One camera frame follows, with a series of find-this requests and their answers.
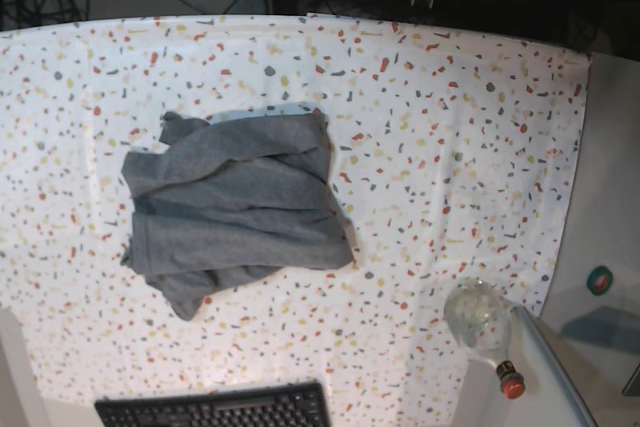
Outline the grey t-shirt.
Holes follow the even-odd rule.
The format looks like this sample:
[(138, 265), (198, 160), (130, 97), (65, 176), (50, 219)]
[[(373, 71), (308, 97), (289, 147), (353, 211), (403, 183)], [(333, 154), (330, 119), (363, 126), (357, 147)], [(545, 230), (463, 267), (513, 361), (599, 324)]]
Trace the grey t-shirt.
[(285, 267), (352, 261), (328, 188), (321, 114), (208, 123), (171, 112), (160, 140), (163, 153), (132, 151), (123, 163), (134, 205), (124, 262), (180, 319)]

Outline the terrazzo pattern tablecloth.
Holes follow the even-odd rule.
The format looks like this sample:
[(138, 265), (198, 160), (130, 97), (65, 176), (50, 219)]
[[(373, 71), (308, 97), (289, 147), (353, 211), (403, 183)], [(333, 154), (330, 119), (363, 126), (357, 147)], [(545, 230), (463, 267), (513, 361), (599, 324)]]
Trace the terrazzo pattern tablecloth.
[[(590, 63), (489, 34), (329, 16), (110, 20), (1, 37), (1, 307), (37, 392), (98, 398), (316, 379), (337, 426), (440, 426), (476, 278), (538, 311), (574, 183)], [(129, 152), (168, 113), (321, 114), (352, 261), (285, 267), (189, 321), (126, 266)]]

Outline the clear bottle with red cap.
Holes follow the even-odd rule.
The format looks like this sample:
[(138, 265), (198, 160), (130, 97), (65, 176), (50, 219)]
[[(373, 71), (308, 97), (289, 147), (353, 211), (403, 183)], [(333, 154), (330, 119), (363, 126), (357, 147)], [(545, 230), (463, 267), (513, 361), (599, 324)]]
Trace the clear bottle with red cap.
[(474, 359), (489, 365), (509, 400), (526, 391), (523, 375), (509, 354), (512, 308), (496, 288), (479, 279), (456, 283), (444, 305), (444, 319), (456, 343)]

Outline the black keyboard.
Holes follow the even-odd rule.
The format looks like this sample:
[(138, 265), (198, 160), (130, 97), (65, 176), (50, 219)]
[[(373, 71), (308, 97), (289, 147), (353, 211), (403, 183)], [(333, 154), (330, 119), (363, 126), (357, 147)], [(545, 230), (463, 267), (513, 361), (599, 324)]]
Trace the black keyboard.
[(207, 395), (98, 400), (105, 426), (315, 426), (329, 427), (318, 382)]

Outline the grey metal bar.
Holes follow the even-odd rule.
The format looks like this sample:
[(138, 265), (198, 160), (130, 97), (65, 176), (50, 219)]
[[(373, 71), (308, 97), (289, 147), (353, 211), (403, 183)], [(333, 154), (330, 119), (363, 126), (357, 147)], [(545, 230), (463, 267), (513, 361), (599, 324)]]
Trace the grey metal bar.
[(513, 309), (516, 326), (512, 347), (526, 392), (508, 403), (507, 426), (594, 426), (591, 413), (537, 326), (521, 306)]

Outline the grey laptop corner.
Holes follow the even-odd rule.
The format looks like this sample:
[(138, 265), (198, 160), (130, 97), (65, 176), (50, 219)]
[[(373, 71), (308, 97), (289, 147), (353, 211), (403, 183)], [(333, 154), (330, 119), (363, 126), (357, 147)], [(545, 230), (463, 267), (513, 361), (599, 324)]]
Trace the grey laptop corner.
[(640, 396), (640, 365), (637, 365), (622, 390), (625, 397)]

